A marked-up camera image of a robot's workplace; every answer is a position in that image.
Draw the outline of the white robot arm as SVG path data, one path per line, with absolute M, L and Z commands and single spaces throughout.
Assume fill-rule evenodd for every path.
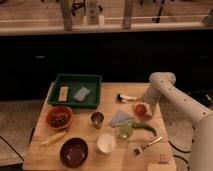
M 180 110 L 194 126 L 189 171 L 213 171 L 213 110 L 210 110 L 174 86 L 172 72 L 154 72 L 142 100 L 154 106 L 161 96 Z

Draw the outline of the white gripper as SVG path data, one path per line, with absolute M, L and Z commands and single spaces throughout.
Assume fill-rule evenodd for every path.
M 157 104 L 161 98 L 161 93 L 150 84 L 148 89 L 143 93 L 142 100 L 149 104 L 149 117 L 153 118 L 156 113 Z M 144 115 L 146 113 L 146 106 L 143 103 L 137 103 L 134 106 L 134 113 L 136 115 Z

